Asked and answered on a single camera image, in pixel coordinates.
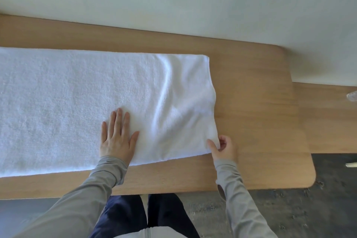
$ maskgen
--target person's left hand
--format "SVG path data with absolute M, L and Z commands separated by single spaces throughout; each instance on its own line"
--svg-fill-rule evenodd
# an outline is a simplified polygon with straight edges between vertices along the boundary
M 129 139 L 130 114 L 125 113 L 123 124 L 122 115 L 123 110 L 118 108 L 117 112 L 113 111 L 110 115 L 108 129 L 107 123 L 102 123 L 100 157 L 113 156 L 123 160 L 129 166 L 135 153 L 139 131 L 134 132 Z

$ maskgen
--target hand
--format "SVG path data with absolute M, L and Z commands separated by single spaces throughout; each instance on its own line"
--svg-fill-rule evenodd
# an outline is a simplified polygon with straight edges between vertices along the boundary
M 132 134 L 129 140 L 130 115 L 128 112 L 124 115 L 122 124 L 123 110 L 117 109 L 110 114 L 109 128 L 107 123 L 102 123 L 100 157 L 113 156 L 119 158 L 129 166 L 135 153 L 136 141 L 139 137 L 139 131 Z
M 214 142 L 210 139 L 207 140 L 207 145 L 211 149 L 213 161 L 218 159 L 227 159 L 234 162 L 237 161 L 237 148 L 236 145 L 232 142 L 229 136 L 219 136 L 220 140 L 220 149 L 216 148 Z

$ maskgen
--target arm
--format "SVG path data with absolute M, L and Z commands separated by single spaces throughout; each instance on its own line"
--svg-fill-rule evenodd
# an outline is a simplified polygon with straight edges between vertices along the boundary
M 110 122 L 102 123 L 100 160 L 82 185 L 65 194 L 46 213 L 14 238 L 87 238 L 104 209 L 115 185 L 124 182 L 133 158 L 139 132 L 129 139 L 129 113 L 112 112 Z
M 126 171 L 127 166 L 122 160 L 102 157 L 82 185 L 65 194 L 14 238 L 87 238 L 94 229 L 112 188 L 124 182 Z
M 226 213 L 233 236 L 276 238 L 243 184 L 234 162 L 237 158 L 234 144 L 228 136 L 219 136 L 219 139 L 219 150 L 211 140 L 208 140 L 208 145 L 217 170 L 218 190 L 226 200 Z

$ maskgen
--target gray sleeve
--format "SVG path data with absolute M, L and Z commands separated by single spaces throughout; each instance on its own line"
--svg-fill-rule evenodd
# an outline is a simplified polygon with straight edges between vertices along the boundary
M 226 200 L 226 213 L 233 236 L 276 238 L 245 188 L 237 164 L 223 159 L 216 160 L 214 163 L 217 170 L 216 183 L 221 196 Z
M 14 238 L 88 238 L 115 185 L 124 182 L 126 164 L 115 157 L 101 157 L 89 177 L 65 194 L 46 213 Z

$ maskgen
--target person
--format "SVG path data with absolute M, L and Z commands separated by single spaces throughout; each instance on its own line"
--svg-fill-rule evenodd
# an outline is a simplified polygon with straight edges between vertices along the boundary
M 130 115 L 112 112 L 109 125 L 102 123 L 100 160 L 82 185 L 65 194 L 46 213 L 15 238 L 198 238 L 194 225 L 175 194 L 152 194 L 148 219 L 139 195 L 110 196 L 121 185 L 135 152 L 139 132 L 129 135 Z M 226 213 L 234 237 L 276 237 L 243 185 L 235 159 L 237 151 L 228 136 L 219 136 L 220 149 L 212 140 L 217 185 L 226 201 Z

